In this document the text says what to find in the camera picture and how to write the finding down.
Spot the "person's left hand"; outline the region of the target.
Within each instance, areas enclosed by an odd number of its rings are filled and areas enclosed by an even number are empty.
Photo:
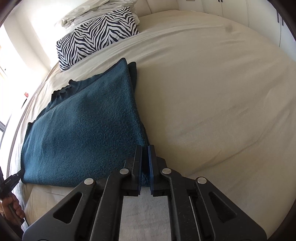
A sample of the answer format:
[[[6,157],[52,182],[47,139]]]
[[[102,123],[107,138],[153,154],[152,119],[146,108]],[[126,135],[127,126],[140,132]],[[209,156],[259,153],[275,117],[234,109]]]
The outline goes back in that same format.
[[[13,225],[21,226],[25,213],[19,204],[19,200],[12,193],[1,200],[1,211],[4,217]]]

